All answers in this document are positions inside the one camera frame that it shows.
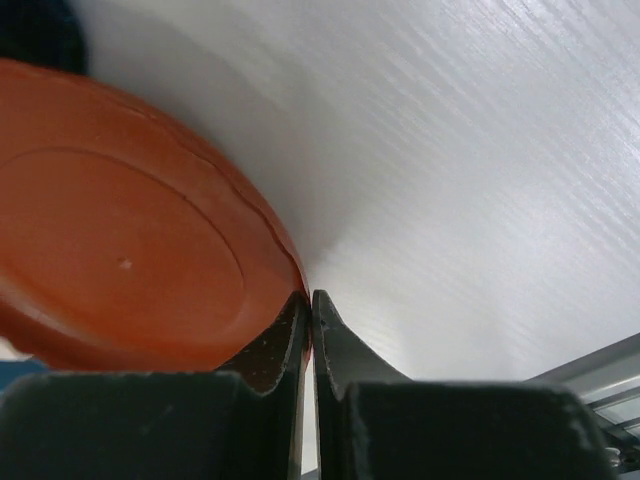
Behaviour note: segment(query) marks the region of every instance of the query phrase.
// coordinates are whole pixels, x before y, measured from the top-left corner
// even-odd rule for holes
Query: textured plastic surface
[[[636,2],[73,4],[93,72],[215,139],[403,372],[524,379],[638,332]]]

